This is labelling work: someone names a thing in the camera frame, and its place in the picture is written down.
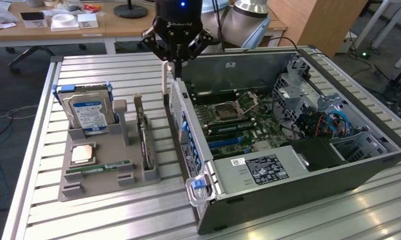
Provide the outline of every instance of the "gray carpet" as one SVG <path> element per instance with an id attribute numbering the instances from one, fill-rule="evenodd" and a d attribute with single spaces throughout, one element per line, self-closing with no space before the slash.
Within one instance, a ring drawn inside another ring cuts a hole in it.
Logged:
<path id="1" fill-rule="evenodd" d="M 352 31 L 355 34 L 360 33 L 364 25 L 370 19 L 371 15 L 364 18 L 359 18 Z M 378 29 L 383 26 L 383 22 L 379 22 L 371 33 L 367 36 L 370 40 Z M 359 47 L 359 52 L 368 48 L 368 40 L 364 40 Z M 144 49 L 136 49 L 136 43 L 118 44 L 120 50 L 117 53 L 128 53 L 144 51 Z M 76 56 L 76 55 L 94 55 L 105 54 L 105 48 L 102 44 L 86 44 L 86 50 L 81 51 L 77 45 L 66 46 L 50 46 L 50 50 L 56 55 L 61 56 Z M 15 53 L 21 53 L 26 48 L 15 47 Z M 401 30 L 392 29 L 387 39 L 379 47 L 380 56 L 371 54 L 371 58 L 367 62 L 376 64 L 382 71 L 388 73 L 396 73 L 399 70 L 394 68 L 394 63 L 401 57 Z M 0 109 L 13 109 L 25 105 L 37 104 L 44 84 L 44 78 L 48 70 L 49 56 L 38 51 L 26 60 L 23 60 L 17 68 L 21 69 L 21 75 L 13 76 L 7 72 L 6 64 L 15 57 L 15 54 L 7 54 L 3 48 L 0 48 Z M 363 63 L 352 60 L 346 55 L 339 55 L 334 57 L 334 61 L 340 66 L 340 68 L 347 72 L 352 73 L 364 67 Z M 368 70 L 356 75 L 356 80 L 368 88 L 374 90 L 383 90 L 386 85 L 386 80 L 382 76 L 374 75 L 374 70 Z M 21 112 L 19 114 L 31 114 L 33 110 Z M 0 123 L 6 123 L 7 119 L 0 119 Z M 11 194 L 17 182 L 17 176 L 19 171 L 19 166 L 23 158 L 25 147 L 27 144 L 30 126 L 33 119 L 14 120 L 11 123 L 11 135 L 3 144 L 0 145 L 0 163 L 2 166 L 3 176 L 7 184 L 7 199 L 1 206 L 2 212 L 0 211 L 0 237 L 2 233 L 2 228 L 6 219 L 5 208 L 9 208 L 9 203 L 11 199 Z M 0 200 L 2 198 L 2 183 L 0 181 Z"/>

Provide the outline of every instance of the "blue hard drive label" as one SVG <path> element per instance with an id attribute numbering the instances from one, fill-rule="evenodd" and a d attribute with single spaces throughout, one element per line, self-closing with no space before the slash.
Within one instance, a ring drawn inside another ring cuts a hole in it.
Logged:
<path id="1" fill-rule="evenodd" d="M 275 155 L 245 160 L 245 165 L 257 185 L 288 178 L 287 172 Z"/>
<path id="2" fill-rule="evenodd" d="M 85 131 L 100 131 L 106 127 L 105 115 L 100 112 L 101 102 L 77 102 L 73 105 L 74 113 Z"/>

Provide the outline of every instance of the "gray 3d-printed holder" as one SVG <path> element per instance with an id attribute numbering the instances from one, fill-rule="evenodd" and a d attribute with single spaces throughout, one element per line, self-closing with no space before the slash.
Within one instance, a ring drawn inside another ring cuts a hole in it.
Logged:
<path id="1" fill-rule="evenodd" d="M 137 122 L 134 120 L 125 121 L 124 119 L 124 113 L 126 112 L 125 100 L 113 101 L 113 112 L 118 115 L 118 123 L 108 125 L 108 133 L 85 136 L 82 129 L 68 130 L 57 195 L 57 200 L 61 202 L 160 182 L 152 134 L 149 134 L 145 141 L 149 145 L 153 168 L 144 170 Z M 101 172 L 86 174 L 77 171 L 66 173 L 68 170 L 73 171 L 77 168 L 70 165 L 73 147 L 86 144 L 94 146 L 92 154 L 94 164 L 80 164 L 80 168 L 86 169 L 86 167 L 90 168 L 96 165 L 129 162 L 117 164 L 112 170 L 106 169 Z"/>

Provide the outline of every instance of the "black lamp base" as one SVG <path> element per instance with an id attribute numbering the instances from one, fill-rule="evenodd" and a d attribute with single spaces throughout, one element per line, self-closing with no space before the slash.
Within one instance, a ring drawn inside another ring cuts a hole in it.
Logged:
<path id="1" fill-rule="evenodd" d="M 132 9 L 128 9 L 128 4 L 122 4 L 113 8 L 113 13 L 125 19 L 138 19 L 148 15 L 148 9 L 140 5 L 133 4 Z"/>

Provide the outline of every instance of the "slotted aluminum surface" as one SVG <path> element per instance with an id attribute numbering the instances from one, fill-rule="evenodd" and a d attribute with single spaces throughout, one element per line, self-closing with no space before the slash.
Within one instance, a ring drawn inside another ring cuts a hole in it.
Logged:
<path id="1" fill-rule="evenodd" d="M 314 59 L 401 135 L 399 118 L 330 60 L 319 55 Z M 38 129 L 35 132 L 33 128 L 29 140 L 3 240 L 401 239 L 401 163 L 354 191 L 199 236 L 161 103 L 160 69 L 160 61 L 150 53 L 69 56 L 62 63 L 50 64 L 44 104 L 38 108 L 42 117 L 35 119 Z M 142 93 L 153 125 L 161 182 L 60 203 L 56 198 L 68 120 L 46 91 L 48 84 L 86 85 L 105 81 L 112 83 L 114 98 L 128 102 L 128 119 L 134 118 L 133 94 Z M 334 92 L 315 73 L 311 82 L 323 93 Z"/>

